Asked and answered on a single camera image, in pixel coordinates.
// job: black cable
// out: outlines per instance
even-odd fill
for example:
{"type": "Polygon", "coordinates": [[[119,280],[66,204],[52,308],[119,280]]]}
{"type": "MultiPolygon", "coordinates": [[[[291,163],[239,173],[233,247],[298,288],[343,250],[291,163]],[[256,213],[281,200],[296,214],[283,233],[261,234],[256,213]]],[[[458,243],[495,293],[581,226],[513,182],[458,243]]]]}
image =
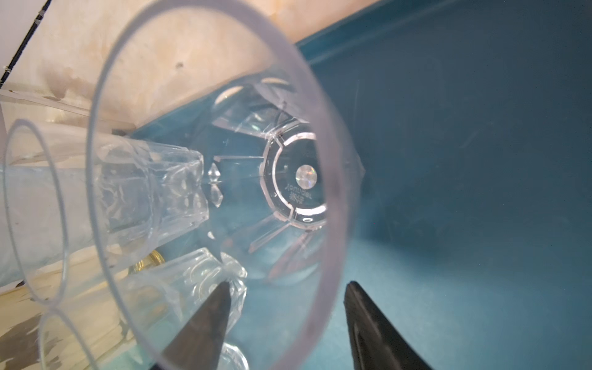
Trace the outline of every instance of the black cable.
{"type": "Polygon", "coordinates": [[[21,45],[18,47],[16,54],[14,54],[14,56],[12,57],[10,64],[4,69],[4,74],[2,75],[2,78],[0,78],[0,88],[2,88],[2,86],[4,85],[4,82],[6,81],[6,79],[8,79],[10,72],[12,72],[12,68],[14,68],[14,65],[17,64],[18,58],[21,57],[22,51],[25,50],[27,43],[29,42],[29,40],[31,40],[31,37],[35,33],[35,30],[37,29],[37,27],[39,27],[39,24],[41,23],[41,20],[43,19],[43,16],[45,15],[45,12],[49,8],[49,4],[51,4],[51,2],[52,2],[52,0],[47,0],[45,2],[43,7],[41,8],[39,13],[37,14],[37,17],[33,21],[31,28],[29,28],[29,32],[27,32],[27,35],[25,36],[21,45]]]}

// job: glass rim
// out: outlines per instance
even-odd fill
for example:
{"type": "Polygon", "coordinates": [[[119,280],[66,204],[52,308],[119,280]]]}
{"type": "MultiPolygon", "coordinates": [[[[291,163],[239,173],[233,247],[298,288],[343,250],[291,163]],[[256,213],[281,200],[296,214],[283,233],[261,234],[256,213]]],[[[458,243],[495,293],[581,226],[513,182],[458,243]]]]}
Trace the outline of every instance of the glass rim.
{"type": "Polygon", "coordinates": [[[251,8],[238,0],[157,0],[142,9],[123,29],[119,38],[113,45],[109,56],[99,75],[95,93],[92,100],[89,116],[88,136],[86,141],[86,190],[88,207],[91,217],[91,227],[95,238],[95,247],[99,255],[99,261],[105,274],[114,299],[128,324],[132,328],[136,339],[160,365],[168,369],[176,369],[162,354],[157,351],[150,341],[136,326],[133,315],[127,309],[119,292],[117,283],[111,275],[105,259],[104,244],[101,229],[96,218],[97,208],[95,203],[94,177],[94,138],[98,122],[98,107],[101,101],[103,88],[109,77],[117,57],[127,45],[129,39],[149,21],[158,15],[177,8],[195,7],[218,11],[227,15],[245,26],[256,37],[262,40],[271,53],[284,68],[297,91],[302,92],[303,109],[307,112],[313,131],[317,135],[317,150],[319,162],[325,174],[325,197],[327,202],[327,229],[325,247],[322,248],[320,262],[320,279],[316,288],[313,303],[306,315],[300,332],[287,350],[271,366],[271,369],[297,368],[313,350],[329,320],[333,304],[337,296],[337,289],[341,278],[343,263],[345,261],[346,239],[348,234],[349,207],[347,205],[345,183],[345,169],[341,158],[342,145],[337,135],[332,130],[333,124],[341,124],[334,114],[329,113],[329,105],[312,74],[310,67],[304,61],[296,47],[278,30],[272,23],[251,8]]]}
{"type": "Polygon", "coordinates": [[[29,120],[24,120],[24,119],[18,119],[16,121],[14,121],[14,124],[8,130],[7,139],[6,139],[6,146],[4,148],[4,156],[2,157],[2,167],[4,168],[4,176],[2,177],[2,187],[4,190],[4,211],[6,214],[8,235],[9,235],[10,242],[12,245],[12,251],[14,252],[15,260],[17,261],[18,269],[22,272],[25,281],[28,283],[27,286],[29,287],[29,291],[31,293],[31,296],[33,296],[33,299],[35,301],[37,301],[38,303],[40,303],[42,305],[46,305],[49,307],[56,306],[61,302],[61,300],[64,297],[65,291],[66,291],[66,282],[67,282],[68,266],[69,266],[68,259],[70,256],[70,244],[69,244],[69,239],[68,239],[64,197],[63,197],[63,193],[62,193],[62,188],[60,186],[59,178],[57,177],[56,165],[53,161],[49,147],[47,146],[47,143],[46,143],[45,139],[43,138],[43,135],[41,134],[41,131],[37,128],[37,126],[35,126],[34,123],[32,123],[29,120]],[[29,274],[23,267],[23,264],[22,264],[22,261],[20,258],[20,254],[18,251],[17,241],[15,239],[14,231],[12,229],[11,210],[10,210],[10,206],[9,206],[9,198],[10,197],[8,196],[8,187],[7,187],[7,171],[8,171],[7,158],[9,155],[9,150],[11,148],[12,138],[14,137],[15,133],[17,132],[17,130],[20,127],[28,128],[33,133],[33,135],[35,136],[35,138],[37,139],[39,144],[41,145],[41,149],[43,151],[43,154],[45,155],[45,157],[47,159],[49,171],[52,175],[53,186],[56,191],[56,200],[57,200],[57,207],[59,210],[60,223],[62,225],[61,229],[62,229],[62,261],[63,261],[63,263],[62,263],[62,271],[60,273],[61,274],[60,287],[58,288],[57,293],[54,297],[47,298],[47,299],[41,298],[37,294],[37,290],[35,288],[35,285],[31,284],[29,282],[29,278],[28,278],[29,274]]]}
{"type": "Polygon", "coordinates": [[[50,307],[46,312],[43,313],[41,319],[39,320],[39,325],[37,329],[37,331],[39,332],[39,336],[37,338],[37,350],[39,352],[39,363],[41,365],[41,369],[48,370],[48,367],[46,366],[46,354],[44,351],[42,336],[47,321],[52,317],[57,317],[57,319],[60,320],[67,327],[67,329],[74,335],[74,338],[78,342],[78,345],[81,347],[82,352],[88,360],[90,368],[93,370],[98,370],[95,358],[92,356],[90,349],[87,347],[84,338],[78,332],[76,326],[74,325],[72,320],[70,320],[70,318],[67,316],[67,314],[57,307],[50,307]]]}

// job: beige wall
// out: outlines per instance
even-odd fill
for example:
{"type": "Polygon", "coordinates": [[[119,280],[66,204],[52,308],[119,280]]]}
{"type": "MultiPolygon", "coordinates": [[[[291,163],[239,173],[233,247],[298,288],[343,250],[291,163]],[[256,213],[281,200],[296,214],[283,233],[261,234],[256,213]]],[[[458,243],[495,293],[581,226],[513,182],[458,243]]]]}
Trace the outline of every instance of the beige wall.
{"type": "MultiPolygon", "coordinates": [[[[247,1],[296,42],[376,0],[247,1]]],[[[53,0],[4,86],[3,91],[19,95],[8,98],[0,91],[6,125],[29,118],[85,126],[113,42],[149,2],[53,0]],[[27,101],[53,108],[34,108],[27,101]]],[[[224,17],[182,11],[143,29],[119,58],[107,86],[102,110],[111,125],[131,130],[178,102],[268,65],[265,47],[239,28],[224,17]]]]}
{"type": "Polygon", "coordinates": [[[0,0],[0,66],[8,66],[45,0],[0,0]]]}

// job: cup rim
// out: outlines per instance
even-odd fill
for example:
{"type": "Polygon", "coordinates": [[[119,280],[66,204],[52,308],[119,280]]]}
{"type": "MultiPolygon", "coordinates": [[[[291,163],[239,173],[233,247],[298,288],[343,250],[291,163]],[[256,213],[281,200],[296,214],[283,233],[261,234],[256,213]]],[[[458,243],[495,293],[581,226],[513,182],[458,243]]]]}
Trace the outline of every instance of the cup rim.
{"type": "Polygon", "coordinates": [[[43,336],[43,329],[45,328],[47,321],[52,317],[57,317],[58,320],[60,320],[67,327],[67,329],[74,335],[74,338],[78,341],[78,345],[81,347],[82,352],[84,352],[84,355],[86,356],[86,359],[88,360],[90,367],[94,370],[98,370],[96,361],[92,356],[90,349],[87,347],[84,338],[82,338],[82,336],[76,329],[76,326],[74,325],[72,320],[70,320],[70,318],[67,316],[67,314],[65,314],[61,309],[57,307],[50,307],[45,313],[43,313],[41,319],[39,320],[39,326],[37,329],[39,333],[37,339],[37,350],[39,352],[39,363],[41,365],[41,370],[48,369],[48,367],[46,366],[45,351],[43,350],[44,342],[41,338],[43,336]]]}
{"type": "Polygon", "coordinates": [[[176,369],[150,342],[141,334],[134,323],[133,316],[128,311],[120,295],[115,279],[109,271],[105,260],[101,230],[96,215],[94,198],[94,183],[92,168],[94,165],[94,138],[98,121],[98,103],[101,100],[105,82],[111,68],[129,39],[135,35],[146,23],[158,15],[181,7],[205,8],[218,11],[245,26],[255,36],[262,40],[282,65],[290,81],[301,94],[301,104],[307,112],[307,118],[314,122],[313,131],[317,136],[317,151],[321,171],[325,178],[325,197],[327,202],[327,230],[326,244],[321,253],[321,276],[317,286],[313,303],[307,313],[300,332],[287,350],[271,366],[271,369],[291,369],[299,367],[313,350],[324,328],[329,321],[333,304],[337,295],[343,264],[345,262],[346,240],[348,237],[348,219],[350,207],[344,187],[345,169],[343,168],[342,145],[339,142],[333,124],[342,124],[335,114],[331,114],[320,86],[318,85],[309,65],[304,61],[297,48],[271,24],[271,22],[251,8],[248,4],[238,0],[157,0],[140,11],[125,27],[118,40],[113,45],[109,56],[99,75],[95,95],[92,100],[89,117],[88,136],[86,141],[86,188],[88,206],[91,214],[91,226],[95,238],[95,246],[100,257],[105,278],[112,294],[128,320],[128,324],[136,334],[138,342],[148,350],[154,360],[168,369],[176,369]]]}
{"type": "Polygon", "coordinates": [[[49,171],[52,175],[53,186],[56,191],[57,207],[59,210],[60,223],[62,225],[61,229],[62,229],[62,261],[63,261],[63,264],[62,264],[62,272],[61,272],[61,278],[60,278],[60,286],[59,286],[57,293],[54,297],[45,299],[45,298],[41,298],[37,294],[34,284],[27,284],[29,291],[31,293],[31,296],[33,296],[33,299],[35,301],[37,301],[38,303],[40,303],[42,305],[53,307],[53,306],[58,305],[64,297],[64,294],[66,291],[66,282],[67,282],[68,266],[69,266],[68,260],[70,257],[70,244],[69,244],[69,239],[68,239],[64,197],[63,197],[63,193],[62,193],[62,188],[60,186],[59,178],[57,177],[56,165],[53,161],[49,147],[47,146],[47,142],[45,141],[43,135],[41,134],[41,131],[37,128],[37,126],[35,126],[35,124],[32,123],[31,121],[24,120],[24,119],[15,120],[12,127],[8,130],[6,146],[4,148],[4,156],[2,157],[2,167],[4,168],[4,176],[2,177],[2,187],[3,187],[2,190],[4,191],[4,211],[6,214],[8,235],[9,235],[10,242],[12,245],[12,251],[14,252],[14,256],[17,261],[18,269],[23,274],[25,281],[27,281],[29,283],[28,273],[23,268],[23,264],[22,264],[22,261],[20,258],[20,253],[18,251],[17,241],[14,237],[14,231],[12,229],[11,210],[10,210],[10,206],[9,206],[9,198],[10,197],[8,196],[8,187],[7,187],[7,170],[8,170],[7,157],[9,155],[9,150],[11,147],[11,145],[10,145],[11,140],[20,127],[27,127],[33,133],[33,135],[35,136],[35,138],[37,139],[37,141],[41,145],[41,149],[43,151],[43,154],[45,155],[45,157],[47,159],[49,171]]]}

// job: clear plastic glass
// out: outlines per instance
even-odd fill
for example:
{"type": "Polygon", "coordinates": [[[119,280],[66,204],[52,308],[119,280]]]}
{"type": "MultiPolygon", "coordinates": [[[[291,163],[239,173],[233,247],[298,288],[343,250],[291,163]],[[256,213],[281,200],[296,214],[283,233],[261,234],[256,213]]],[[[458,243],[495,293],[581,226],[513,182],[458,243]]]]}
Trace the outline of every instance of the clear plastic glass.
{"type": "MultiPolygon", "coordinates": [[[[159,251],[182,256],[207,248],[234,259],[246,271],[246,298],[226,342],[244,353],[245,366],[297,367],[332,309],[363,173],[342,122],[297,49],[234,0],[157,1],[132,20],[101,72],[89,126],[89,207],[95,243],[105,256],[113,229],[96,201],[103,186],[94,170],[101,160],[95,132],[109,119],[143,126],[145,140],[204,156],[201,186],[209,219],[182,250],[169,243],[159,251]],[[160,53],[167,53],[165,61],[160,53]],[[121,76],[130,73],[134,82],[122,85],[121,76]],[[114,102],[122,98],[127,108],[118,110],[114,102]],[[183,124],[184,134],[166,135],[183,124]]],[[[155,245],[151,238],[159,229],[153,225],[147,245],[155,245]]],[[[103,267],[139,343],[162,367],[178,368],[161,353],[199,305],[171,322],[171,330],[155,332],[133,309],[126,278],[116,280],[103,267]]],[[[147,270],[148,276],[181,292],[157,269],[147,270]]]]}
{"type": "MultiPolygon", "coordinates": [[[[229,281],[231,310],[228,330],[236,324],[246,296],[246,271],[223,255],[219,262],[207,249],[150,268],[135,266],[116,275],[136,320],[151,323],[146,335],[165,345],[168,336],[192,315],[222,281],[229,281]]],[[[39,325],[43,368],[146,369],[153,359],[136,337],[105,283],[48,307],[39,325]]],[[[237,346],[225,343],[218,369],[246,363],[237,346]]]]}
{"type": "MultiPolygon", "coordinates": [[[[113,230],[107,262],[117,273],[208,218],[200,186],[186,185],[201,179],[203,156],[108,134],[99,139],[98,201],[113,230]],[[141,194],[150,194],[158,211],[141,194]],[[155,215],[160,229],[155,245],[149,245],[143,241],[155,215]]],[[[17,120],[8,132],[2,180],[14,252],[6,254],[14,260],[5,265],[20,266],[34,297],[47,305],[104,281],[86,206],[85,142],[86,130],[52,123],[17,120]],[[37,278],[48,272],[61,277],[37,278]]]]}

